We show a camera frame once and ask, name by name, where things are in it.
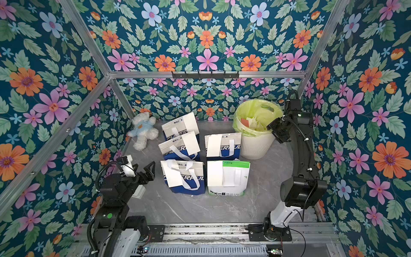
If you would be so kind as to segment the white trash bin green liner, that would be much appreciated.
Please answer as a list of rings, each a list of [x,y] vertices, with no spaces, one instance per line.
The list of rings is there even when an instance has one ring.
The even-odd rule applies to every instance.
[[[265,156],[275,141],[268,125],[283,116],[277,103],[253,99],[240,104],[233,118],[233,128],[241,133],[240,155],[249,160],[258,160]]]

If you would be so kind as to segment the white bag green top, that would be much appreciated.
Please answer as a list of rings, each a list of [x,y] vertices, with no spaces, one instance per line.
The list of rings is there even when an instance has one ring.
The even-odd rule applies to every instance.
[[[243,196],[248,184],[250,162],[208,161],[207,187],[210,195]]]

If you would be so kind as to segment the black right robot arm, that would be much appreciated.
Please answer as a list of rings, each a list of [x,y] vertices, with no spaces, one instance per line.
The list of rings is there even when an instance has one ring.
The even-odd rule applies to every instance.
[[[291,177],[280,186],[281,201],[270,211],[262,224],[247,227],[251,242],[290,242],[290,220],[314,206],[328,189],[319,175],[313,150],[313,115],[301,109],[298,92],[292,90],[285,101],[284,114],[272,121],[267,128],[279,143],[289,142],[293,158]]]

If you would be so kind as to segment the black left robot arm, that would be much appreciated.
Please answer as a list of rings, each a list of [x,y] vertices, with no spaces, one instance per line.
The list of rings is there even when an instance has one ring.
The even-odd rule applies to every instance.
[[[87,227],[90,257],[127,257],[137,242],[151,239],[145,216],[129,216],[129,200],[139,186],[155,179],[155,162],[138,165],[111,161],[98,173],[95,186],[102,202]]]

